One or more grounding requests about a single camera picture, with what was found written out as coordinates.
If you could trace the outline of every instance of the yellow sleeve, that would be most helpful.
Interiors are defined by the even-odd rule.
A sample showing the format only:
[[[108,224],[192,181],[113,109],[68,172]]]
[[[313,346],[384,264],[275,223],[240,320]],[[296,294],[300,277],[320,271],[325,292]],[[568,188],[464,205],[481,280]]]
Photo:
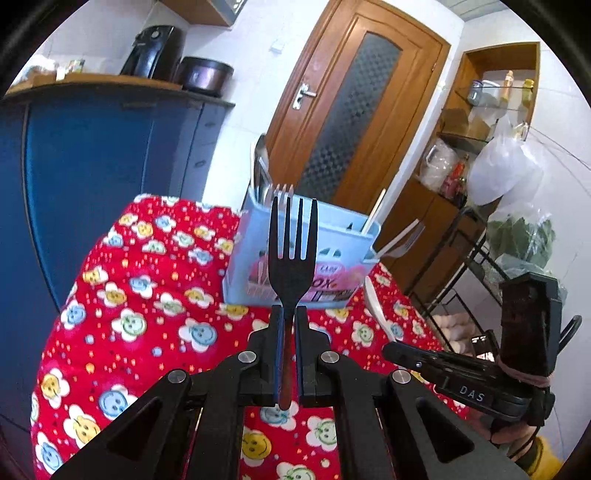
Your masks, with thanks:
[[[538,454],[530,468],[528,468],[527,474],[532,480],[551,480],[562,467],[562,462],[552,453],[548,440],[540,436],[536,440],[540,442]]]

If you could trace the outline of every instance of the table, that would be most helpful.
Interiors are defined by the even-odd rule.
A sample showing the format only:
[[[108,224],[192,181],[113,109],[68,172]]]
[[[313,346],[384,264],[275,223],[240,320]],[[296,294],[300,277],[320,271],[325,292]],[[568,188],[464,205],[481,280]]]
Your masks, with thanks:
[[[222,299],[238,223],[239,215],[227,208],[142,194],[97,242],[41,356],[31,411],[38,479],[47,479],[166,372],[214,368],[267,326],[270,309]],[[440,349],[387,269],[379,264],[370,277],[395,334]],[[309,318],[334,351],[367,370],[394,369],[381,358],[388,339],[365,309],[362,290],[347,308],[310,310]],[[242,480],[339,475],[330,408],[300,409],[292,401],[288,411],[245,409]]]

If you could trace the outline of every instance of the blue plastic utensil box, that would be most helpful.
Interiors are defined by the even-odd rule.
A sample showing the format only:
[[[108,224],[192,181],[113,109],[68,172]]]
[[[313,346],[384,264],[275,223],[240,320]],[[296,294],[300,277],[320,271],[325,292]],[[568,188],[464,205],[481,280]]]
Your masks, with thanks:
[[[298,205],[304,203],[303,255],[309,229],[311,199],[293,196],[290,215],[290,248],[295,247]],[[316,271],[311,289],[300,304],[310,309],[339,309],[362,284],[378,260],[372,245],[380,231],[374,222],[361,234],[367,215],[318,202],[318,246]],[[223,279],[223,298],[228,304],[270,306],[279,303],[268,278],[268,243],[271,208],[258,203],[251,187],[235,237],[235,244]],[[283,251],[285,212],[279,212],[279,252]]]

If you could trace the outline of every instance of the silver bolt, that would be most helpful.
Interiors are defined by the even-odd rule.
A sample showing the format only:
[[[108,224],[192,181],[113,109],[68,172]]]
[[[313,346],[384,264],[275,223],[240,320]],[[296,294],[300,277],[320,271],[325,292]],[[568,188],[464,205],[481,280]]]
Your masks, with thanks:
[[[320,358],[323,362],[326,362],[327,364],[335,364],[339,361],[339,354],[337,352],[329,350],[320,355]]]
[[[171,383],[182,383],[187,378],[187,374],[182,370],[173,370],[168,374],[168,381]]]
[[[392,372],[392,379],[396,383],[405,384],[410,382],[410,373],[408,373],[406,370],[395,370]]]
[[[251,364],[254,362],[254,360],[256,360],[256,353],[251,352],[250,350],[244,350],[238,354],[238,359],[243,364]]]

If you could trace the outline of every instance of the tablecloth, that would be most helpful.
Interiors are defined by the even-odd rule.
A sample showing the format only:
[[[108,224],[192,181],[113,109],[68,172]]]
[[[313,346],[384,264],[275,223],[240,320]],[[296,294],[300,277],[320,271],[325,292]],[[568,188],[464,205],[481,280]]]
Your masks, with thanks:
[[[228,208],[143,194],[98,240],[41,356],[31,409],[38,479],[49,478],[166,372],[214,368],[267,326],[268,308],[223,302],[238,222]],[[377,265],[370,277],[395,335],[440,349],[387,269]],[[395,368],[381,358],[388,339],[365,309],[362,290],[347,308],[310,310],[309,317],[334,351],[364,369]],[[463,405],[442,399],[465,415]],[[240,479],[339,479],[332,410],[302,409],[295,400],[288,411],[246,409]]]

